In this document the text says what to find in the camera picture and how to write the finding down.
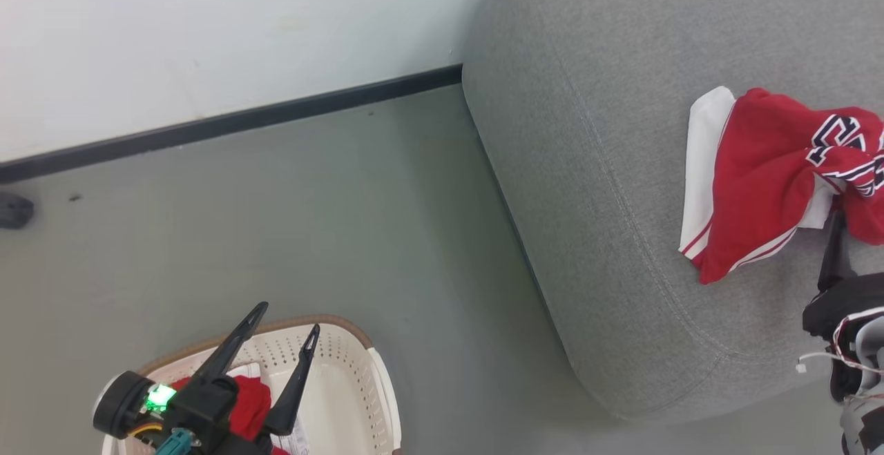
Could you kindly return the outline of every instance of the black object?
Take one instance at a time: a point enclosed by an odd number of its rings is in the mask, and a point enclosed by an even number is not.
[[[293,99],[275,105],[259,106],[185,124],[150,130],[125,137],[85,144],[52,153],[14,160],[0,165],[0,184],[54,174],[71,168],[109,162],[135,154],[195,143],[212,137],[233,134],[252,128],[290,122],[293,119],[322,115],[394,97],[422,93],[446,85],[461,83],[461,65],[438,68],[420,74],[405,75],[375,84],[366,84],[333,93]]]
[[[21,229],[34,217],[34,203],[10,193],[0,193],[0,229]]]
[[[143,423],[139,410],[153,385],[155,382],[131,370],[117,376],[95,404],[92,426],[117,439],[126,438],[126,433]]]
[[[196,370],[184,388],[170,400],[163,414],[143,409],[146,395],[154,383],[135,372],[120,374],[98,399],[93,426],[108,435],[125,439],[136,427],[151,421],[162,421],[162,435],[154,432],[140,436],[154,445],[163,443],[173,430],[186,429],[195,444],[191,453],[197,455],[267,455],[272,451],[269,435],[287,436],[294,429],[300,399],[307,383],[310,364],[319,339],[319,326],[313,326],[299,353],[298,366],[255,440],[246,440],[230,432],[230,414],[236,405],[239,390],[225,373],[242,344],[252,338],[267,302],[256,305],[246,318],[218,345],[211,356]]]
[[[876,408],[863,415],[863,428],[859,431],[859,442],[863,444],[865,453],[872,453],[884,445],[884,407]]]
[[[845,317],[858,311],[884,307],[884,273],[856,275],[844,249],[844,231],[847,220],[842,211],[836,211],[829,227],[828,245],[823,256],[817,288],[820,294],[805,307],[803,327],[811,336],[820,336],[830,344],[834,330]],[[849,344],[865,322],[849,323],[839,336],[840,350],[852,360]],[[841,361],[832,360],[832,377],[829,391],[836,402],[844,401],[846,395],[856,393],[862,381],[862,372],[847,367]]]

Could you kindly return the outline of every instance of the white wall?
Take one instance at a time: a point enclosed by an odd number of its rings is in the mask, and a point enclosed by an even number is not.
[[[0,162],[461,60],[480,0],[0,0]]]

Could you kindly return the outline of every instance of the laundry basket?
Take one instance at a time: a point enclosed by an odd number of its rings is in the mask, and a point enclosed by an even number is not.
[[[233,367],[260,364],[262,380],[276,401],[314,324],[320,324],[321,333],[298,411],[310,455],[401,455],[396,396],[384,360],[362,329],[348,320],[307,316],[261,326],[240,348]],[[161,358],[139,373],[164,385],[189,377],[222,339]],[[102,446],[102,455],[154,451],[131,437],[121,441],[105,436]]]

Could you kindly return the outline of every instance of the gray fabric upholstery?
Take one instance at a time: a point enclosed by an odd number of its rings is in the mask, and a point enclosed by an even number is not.
[[[795,372],[825,233],[701,286],[677,251],[689,106],[717,85],[884,110],[884,0],[486,0],[463,87],[575,373],[613,414],[678,423]],[[884,249],[852,244],[855,269]]]

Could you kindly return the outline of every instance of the brown basket rim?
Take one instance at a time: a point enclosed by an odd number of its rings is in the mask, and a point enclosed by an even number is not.
[[[277,322],[262,324],[261,326],[258,326],[255,334],[257,336],[259,335],[259,333],[268,333],[279,329],[296,328],[299,326],[307,326],[309,324],[331,324],[334,326],[338,326],[338,328],[344,329],[345,331],[350,332],[353,336],[356,336],[356,339],[366,348],[366,350],[374,347],[372,344],[372,340],[369,339],[369,336],[367,336],[367,334],[362,329],[359,329],[356,324],[350,322],[350,320],[347,320],[344,317],[331,316],[331,314],[328,313],[318,313],[314,316],[295,317],[294,319],[277,320]],[[225,336],[221,336],[221,338],[208,339],[202,342],[197,342],[197,344],[195,345],[190,345],[182,348],[179,351],[171,352],[171,354],[148,362],[148,364],[139,369],[137,372],[142,376],[147,377],[149,376],[149,374],[154,373],[155,370],[165,367],[171,363],[177,362],[178,360],[181,360],[181,358],[187,358],[191,355],[196,355],[201,351],[206,351],[211,348],[215,348],[218,345],[221,345],[221,342],[224,341],[224,338]]]

